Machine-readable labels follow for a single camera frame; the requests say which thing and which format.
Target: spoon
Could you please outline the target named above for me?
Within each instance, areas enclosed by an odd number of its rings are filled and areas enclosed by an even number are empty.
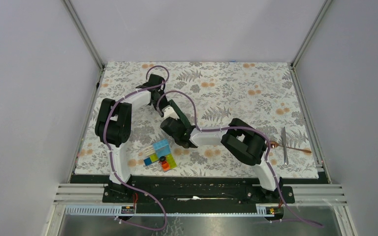
[[[279,146],[283,147],[282,145],[278,144],[276,141],[270,141],[270,146],[272,148],[277,148]],[[299,148],[294,148],[294,147],[286,147],[286,148],[290,148],[290,149],[298,150],[298,151],[303,151],[304,153],[312,153],[310,150],[305,150],[305,149],[299,149]]]

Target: table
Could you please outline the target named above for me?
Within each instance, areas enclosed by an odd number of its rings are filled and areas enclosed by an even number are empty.
[[[166,91],[180,90],[195,102],[200,126],[227,126],[240,118],[281,143],[286,127],[289,147],[309,149],[303,114],[287,63],[242,62],[109,62],[92,110],[75,174],[108,175],[106,146],[95,135],[95,122],[104,98],[118,100],[146,81],[147,70],[163,65],[170,71]],[[166,78],[166,72],[153,73]],[[168,94],[193,124],[191,103],[180,94]],[[128,166],[132,175],[185,177],[255,177],[252,169],[231,155],[223,146],[184,149],[161,129],[162,118],[152,106],[132,114],[132,130],[127,145]],[[144,166],[142,149],[167,139],[177,167],[163,172],[156,163]],[[284,178],[318,178],[312,154],[287,150],[289,165],[283,162],[283,148],[272,149],[269,161]]]

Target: gray floor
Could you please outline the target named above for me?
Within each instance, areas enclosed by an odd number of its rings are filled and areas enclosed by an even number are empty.
[[[262,217],[168,217],[167,228],[152,232],[134,226],[118,224],[113,216],[66,215],[60,235],[62,236],[240,236],[240,235],[289,235],[289,236],[336,236],[341,235],[333,210],[325,207],[294,208],[302,217],[325,225],[317,229],[302,222],[260,224]],[[293,219],[286,213],[284,219]],[[134,223],[157,228],[163,224],[162,217],[134,217]]]

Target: colorful toy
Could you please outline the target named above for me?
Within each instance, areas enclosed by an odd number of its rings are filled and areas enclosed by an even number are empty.
[[[144,164],[146,164],[146,166],[149,166],[159,160],[164,172],[177,166],[175,159],[170,152],[169,142],[167,142],[166,139],[154,143],[152,146],[146,147],[143,149],[143,151],[147,156],[147,158],[144,159]]]

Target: utensil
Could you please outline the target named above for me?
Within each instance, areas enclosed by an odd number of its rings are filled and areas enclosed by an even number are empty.
[[[277,148],[279,146],[282,146],[280,144],[278,144],[276,141],[270,141],[270,146],[272,148]],[[303,151],[304,153],[312,153],[310,150],[306,150],[306,149],[299,149],[299,148],[294,148],[294,147],[286,147],[286,148],[290,148],[290,149],[293,149],[293,150],[298,150],[298,151]]]
[[[287,159],[287,149],[286,149],[286,127],[282,128],[282,144],[283,144],[283,155],[284,155],[284,164],[288,165],[289,160]]]

